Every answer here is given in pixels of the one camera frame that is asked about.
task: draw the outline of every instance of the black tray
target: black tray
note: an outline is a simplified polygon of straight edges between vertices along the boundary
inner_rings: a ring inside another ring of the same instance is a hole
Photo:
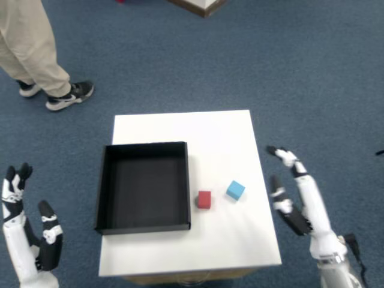
[[[190,229],[187,143],[106,146],[96,213],[102,235]]]

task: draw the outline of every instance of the person's leg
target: person's leg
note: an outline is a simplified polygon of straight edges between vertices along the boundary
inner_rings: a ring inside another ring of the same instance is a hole
[[[9,75],[26,84],[32,78],[52,97],[70,92],[70,77],[56,61],[55,38],[41,0],[0,0],[0,33],[9,48],[7,52],[0,44],[1,53],[9,56],[1,57],[0,65]]]
[[[32,77],[25,71],[24,67],[20,64],[19,60],[9,50],[0,32],[0,67],[18,81],[20,85],[20,95],[24,97],[31,97],[35,95],[40,87],[35,84]]]
[[[9,50],[0,32],[0,67],[14,80],[20,80],[27,85],[34,83],[32,77],[25,71],[19,60]]]

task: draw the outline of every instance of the cable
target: cable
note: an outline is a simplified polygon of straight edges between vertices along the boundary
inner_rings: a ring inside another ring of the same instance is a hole
[[[343,237],[344,237],[345,242],[348,244],[349,248],[352,250],[353,255],[355,255],[357,263],[361,267],[361,272],[360,272],[361,280],[363,281],[365,287],[368,288],[368,284],[367,284],[367,281],[365,279],[365,272],[367,271],[367,267],[365,267],[365,265],[363,264],[363,262],[360,258],[359,244],[358,244],[358,241],[356,240],[356,236],[355,236],[355,234],[351,233],[351,234],[347,234]]]

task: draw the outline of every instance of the red block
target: red block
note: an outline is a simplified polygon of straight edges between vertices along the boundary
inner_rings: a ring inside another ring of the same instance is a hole
[[[211,207],[211,192],[199,191],[199,199],[197,201],[197,207],[200,209],[209,209]]]

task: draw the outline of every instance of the blue block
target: blue block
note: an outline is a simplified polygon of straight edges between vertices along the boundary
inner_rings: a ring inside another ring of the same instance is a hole
[[[245,187],[236,181],[232,181],[232,183],[229,185],[227,194],[234,198],[235,200],[239,200],[240,196],[244,192]]]

